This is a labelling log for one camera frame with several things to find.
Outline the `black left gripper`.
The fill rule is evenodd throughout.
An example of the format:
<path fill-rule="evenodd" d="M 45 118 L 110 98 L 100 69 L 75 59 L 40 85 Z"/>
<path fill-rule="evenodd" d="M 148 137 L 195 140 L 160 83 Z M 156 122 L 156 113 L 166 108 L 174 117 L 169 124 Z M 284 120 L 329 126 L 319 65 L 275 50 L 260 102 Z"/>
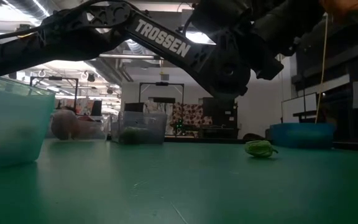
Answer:
<path fill-rule="evenodd" d="M 254 25 L 251 12 L 243 0 L 195 4 L 191 23 L 215 43 L 206 84 L 211 93 L 246 93 L 251 71 L 273 80 L 283 69 L 273 54 L 291 56 L 294 40 L 313 30 L 324 9 L 319 0 L 284 0 Z"/>

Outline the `small green pepper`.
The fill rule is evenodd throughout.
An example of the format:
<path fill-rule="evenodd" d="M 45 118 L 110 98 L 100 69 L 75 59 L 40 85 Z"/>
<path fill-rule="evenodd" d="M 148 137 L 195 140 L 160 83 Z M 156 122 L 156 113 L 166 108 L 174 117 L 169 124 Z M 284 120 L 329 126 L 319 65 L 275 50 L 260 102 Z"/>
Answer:
<path fill-rule="evenodd" d="M 255 140 L 245 143 L 245 151 L 254 157 L 268 158 L 278 151 L 266 140 Z"/>

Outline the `green cucumber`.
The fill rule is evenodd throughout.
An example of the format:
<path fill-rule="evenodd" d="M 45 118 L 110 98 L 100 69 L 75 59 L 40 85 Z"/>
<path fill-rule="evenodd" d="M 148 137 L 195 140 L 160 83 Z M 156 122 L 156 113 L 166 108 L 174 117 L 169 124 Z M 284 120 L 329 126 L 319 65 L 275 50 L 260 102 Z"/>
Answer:
<path fill-rule="evenodd" d="M 126 127 L 119 135 L 120 144 L 143 144 L 146 143 L 150 131 L 145 128 Z"/>

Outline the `dark red beet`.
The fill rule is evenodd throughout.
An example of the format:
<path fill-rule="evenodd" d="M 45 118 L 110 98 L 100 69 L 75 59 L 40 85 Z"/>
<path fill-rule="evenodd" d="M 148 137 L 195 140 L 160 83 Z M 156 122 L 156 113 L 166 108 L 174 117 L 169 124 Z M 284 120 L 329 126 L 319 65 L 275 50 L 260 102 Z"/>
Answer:
<path fill-rule="evenodd" d="M 50 129 L 59 140 L 74 139 L 78 134 L 78 119 L 70 110 L 56 110 L 52 115 Z"/>

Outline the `yellow pole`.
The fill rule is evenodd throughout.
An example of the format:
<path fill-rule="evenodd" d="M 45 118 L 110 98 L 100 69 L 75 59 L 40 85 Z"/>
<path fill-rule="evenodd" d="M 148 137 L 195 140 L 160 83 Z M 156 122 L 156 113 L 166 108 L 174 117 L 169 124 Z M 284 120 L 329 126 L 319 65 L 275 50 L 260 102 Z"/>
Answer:
<path fill-rule="evenodd" d="M 322 91 L 323 91 L 323 82 L 324 82 L 324 74 L 325 74 L 325 60 L 326 60 L 326 46 L 327 46 L 327 39 L 328 39 L 328 25 L 329 25 L 329 14 L 325 13 L 325 26 L 324 26 L 324 42 L 323 42 L 323 54 L 322 54 L 322 64 L 321 64 L 321 79 L 319 83 L 319 91 L 318 91 L 318 101 L 316 104 L 316 117 L 314 123 L 318 122 L 319 118 L 319 107 L 322 98 Z"/>

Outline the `whiteboard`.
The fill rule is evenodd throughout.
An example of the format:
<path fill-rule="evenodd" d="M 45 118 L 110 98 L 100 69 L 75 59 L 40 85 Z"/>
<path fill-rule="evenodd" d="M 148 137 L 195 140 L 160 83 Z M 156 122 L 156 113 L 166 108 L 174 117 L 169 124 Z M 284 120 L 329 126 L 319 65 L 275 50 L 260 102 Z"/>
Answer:
<path fill-rule="evenodd" d="M 282 102 L 282 122 L 298 123 L 299 116 L 297 113 L 314 111 L 317 109 L 317 93 L 299 96 Z"/>

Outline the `blue plastic bin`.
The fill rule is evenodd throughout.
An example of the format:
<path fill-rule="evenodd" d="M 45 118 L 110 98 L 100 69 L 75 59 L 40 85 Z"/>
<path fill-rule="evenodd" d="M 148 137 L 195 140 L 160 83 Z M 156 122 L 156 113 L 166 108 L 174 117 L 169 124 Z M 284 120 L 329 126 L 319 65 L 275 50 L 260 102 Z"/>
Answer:
<path fill-rule="evenodd" d="M 331 123 L 282 123 L 270 127 L 272 144 L 298 149 L 328 149 L 333 145 Z"/>

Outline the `black cabinet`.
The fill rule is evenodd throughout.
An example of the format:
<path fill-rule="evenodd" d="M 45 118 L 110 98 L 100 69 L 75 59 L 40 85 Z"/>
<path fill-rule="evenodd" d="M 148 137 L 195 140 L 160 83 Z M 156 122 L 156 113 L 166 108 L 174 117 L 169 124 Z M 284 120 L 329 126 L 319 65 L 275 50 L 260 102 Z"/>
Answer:
<path fill-rule="evenodd" d="M 201 127 L 204 138 L 237 139 L 237 103 L 234 100 L 203 98 L 203 116 L 210 117 L 211 124 Z"/>

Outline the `patterned sofa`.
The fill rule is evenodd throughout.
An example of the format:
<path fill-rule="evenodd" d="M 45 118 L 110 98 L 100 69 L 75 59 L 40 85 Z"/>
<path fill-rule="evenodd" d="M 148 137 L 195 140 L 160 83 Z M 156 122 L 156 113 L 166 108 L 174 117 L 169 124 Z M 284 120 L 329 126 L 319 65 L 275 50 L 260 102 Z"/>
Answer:
<path fill-rule="evenodd" d="M 203 105 L 175 103 L 172 111 L 171 124 L 179 120 L 183 124 L 199 127 L 200 125 L 210 125 L 213 123 L 212 117 L 203 114 Z"/>

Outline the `long ceiling light strip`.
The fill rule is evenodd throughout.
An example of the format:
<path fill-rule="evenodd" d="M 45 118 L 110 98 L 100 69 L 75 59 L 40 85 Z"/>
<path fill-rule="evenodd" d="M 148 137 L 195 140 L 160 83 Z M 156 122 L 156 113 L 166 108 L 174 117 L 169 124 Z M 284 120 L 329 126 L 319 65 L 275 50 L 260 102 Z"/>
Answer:
<path fill-rule="evenodd" d="M 139 59 L 139 60 L 163 60 L 158 55 L 134 55 L 134 54 L 100 54 L 100 58 L 120 58 L 120 59 Z"/>

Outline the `smoky grey plastic bin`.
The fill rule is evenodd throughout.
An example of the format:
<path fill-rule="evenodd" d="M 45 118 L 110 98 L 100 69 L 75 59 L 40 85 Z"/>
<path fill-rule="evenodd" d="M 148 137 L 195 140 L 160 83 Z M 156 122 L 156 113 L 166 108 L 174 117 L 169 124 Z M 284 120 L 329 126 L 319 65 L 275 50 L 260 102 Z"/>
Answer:
<path fill-rule="evenodd" d="M 143 144 L 162 144 L 165 139 L 167 115 L 163 113 L 141 113 L 122 111 L 117 119 L 111 121 L 111 140 L 119 143 L 119 135 L 126 127 L 145 128 L 150 131 L 148 140 Z"/>

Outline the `black monitor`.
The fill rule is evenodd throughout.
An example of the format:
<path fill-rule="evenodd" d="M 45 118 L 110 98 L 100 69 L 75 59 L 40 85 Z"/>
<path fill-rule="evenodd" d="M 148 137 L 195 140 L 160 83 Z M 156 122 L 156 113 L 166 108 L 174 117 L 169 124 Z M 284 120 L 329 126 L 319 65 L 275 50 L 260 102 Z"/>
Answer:
<path fill-rule="evenodd" d="M 102 114 L 101 110 L 102 110 L 102 101 L 95 100 L 91 110 L 91 116 L 101 116 Z"/>

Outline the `clear plastic bin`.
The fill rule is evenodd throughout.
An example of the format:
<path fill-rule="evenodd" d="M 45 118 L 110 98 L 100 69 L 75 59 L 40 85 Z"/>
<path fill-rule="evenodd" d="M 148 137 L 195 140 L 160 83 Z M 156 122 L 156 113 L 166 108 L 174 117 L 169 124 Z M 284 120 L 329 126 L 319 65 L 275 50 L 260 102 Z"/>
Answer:
<path fill-rule="evenodd" d="M 77 116 L 71 110 L 55 110 L 50 116 L 48 132 L 62 141 L 106 139 L 107 135 L 100 119 Z"/>

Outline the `green table mat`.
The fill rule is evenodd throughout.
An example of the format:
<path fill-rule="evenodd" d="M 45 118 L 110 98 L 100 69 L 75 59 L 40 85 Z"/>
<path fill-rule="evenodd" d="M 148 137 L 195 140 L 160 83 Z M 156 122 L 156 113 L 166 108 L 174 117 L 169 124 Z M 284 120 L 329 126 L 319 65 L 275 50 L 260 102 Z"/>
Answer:
<path fill-rule="evenodd" d="M 358 224 L 358 152 L 45 141 L 0 169 L 0 224 Z"/>

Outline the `teal plastic bin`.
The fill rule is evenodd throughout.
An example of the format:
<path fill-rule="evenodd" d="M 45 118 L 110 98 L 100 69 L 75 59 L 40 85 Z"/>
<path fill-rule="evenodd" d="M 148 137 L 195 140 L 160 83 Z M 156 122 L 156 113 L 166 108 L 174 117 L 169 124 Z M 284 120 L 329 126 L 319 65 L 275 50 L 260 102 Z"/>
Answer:
<path fill-rule="evenodd" d="M 0 167 L 35 161 L 55 94 L 0 77 Z"/>

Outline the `black aluminium table frame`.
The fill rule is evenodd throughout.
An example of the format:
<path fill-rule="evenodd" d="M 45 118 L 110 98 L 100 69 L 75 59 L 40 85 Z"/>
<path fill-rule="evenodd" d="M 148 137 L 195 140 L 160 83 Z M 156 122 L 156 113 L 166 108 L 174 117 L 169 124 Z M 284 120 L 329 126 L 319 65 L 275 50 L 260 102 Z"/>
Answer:
<path fill-rule="evenodd" d="M 210 143 L 210 144 L 245 144 L 242 139 L 214 139 L 214 138 L 176 138 L 168 136 L 164 139 L 165 142 L 178 143 Z M 358 151 L 358 142 L 333 142 L 333 148 L 343 149 L 349 151 Z"/>

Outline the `black frame stand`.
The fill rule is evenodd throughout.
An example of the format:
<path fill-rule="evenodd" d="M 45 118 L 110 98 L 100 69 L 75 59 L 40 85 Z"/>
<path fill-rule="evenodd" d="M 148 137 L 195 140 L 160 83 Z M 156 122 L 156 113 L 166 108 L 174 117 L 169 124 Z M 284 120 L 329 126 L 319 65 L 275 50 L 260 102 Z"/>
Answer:
<path fill-rule="evenodd" d="M 184 103 L 185 85 L 169 82 L 140 82 L 138 101 L 157 99 L 158 103 Z"/>

